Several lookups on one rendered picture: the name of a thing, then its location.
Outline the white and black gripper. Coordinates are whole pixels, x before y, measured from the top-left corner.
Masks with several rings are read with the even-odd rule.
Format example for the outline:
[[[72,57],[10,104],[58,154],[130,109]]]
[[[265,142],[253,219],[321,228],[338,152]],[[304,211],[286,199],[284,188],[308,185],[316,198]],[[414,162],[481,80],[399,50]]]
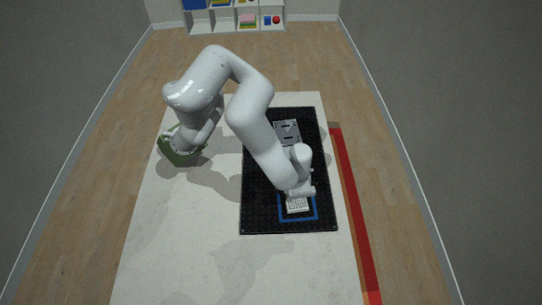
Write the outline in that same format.
[[[313,185],[313,186],[317,187],[319,185],[319,182],[311,180],[310,175],[308,177],[308,180],[310,182],[310,186]],[[288,195],[288,191],[281,191],[281,190],[278,190],[277,188],[274,188],[274,190],[278,195],[284,196],[285,200],[284,200],[284,197],[282,197],[282,199],[284,201],[286,201],[286,195]]]

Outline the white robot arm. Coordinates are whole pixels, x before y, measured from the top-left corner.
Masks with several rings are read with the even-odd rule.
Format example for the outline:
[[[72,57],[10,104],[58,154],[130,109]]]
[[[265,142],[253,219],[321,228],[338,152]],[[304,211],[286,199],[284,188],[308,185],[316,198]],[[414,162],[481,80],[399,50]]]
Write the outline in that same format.
[[[224,111],[222,87],[228,78],[239,87]],[[311,148],[304,143],[283,147],[266,117],[274,96],[274,86],[256,68],[225,47],[209,45],[179,80],[162,88],[164,101],[181,123],[171,132],[163,130],[170,137],[165,141],[175,153],[190,155],[207,142],[224,113],[228,127],[271,183],[288,190],[289,200],[315,196],[316,189],[308,180],[313,172]]]

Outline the blue tape outline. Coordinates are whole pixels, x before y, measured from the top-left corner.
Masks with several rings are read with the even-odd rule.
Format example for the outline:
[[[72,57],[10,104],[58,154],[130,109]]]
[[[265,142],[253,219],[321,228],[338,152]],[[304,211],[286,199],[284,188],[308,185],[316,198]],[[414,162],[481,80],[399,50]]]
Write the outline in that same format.
[[[294,219],[283,219],[282,218],[282,209],[281,209],[281,200],[280,200],[280,195],[277,195],[277,205],[278,205],[278,214],[279,214],[279,222],[298,222],[298,221],[309,221],[309,220],[318,220],[319,217],[318,217],[318,212],[317,212],[317,207],[316,207],[316,203],[315,203],[315,197],[312,196],[311,197],[311,200],[312,200],[312,204],[313,204],[313,210],[314,210],[314,215],[315,217],[305,217],[305,218],[294,218]]]

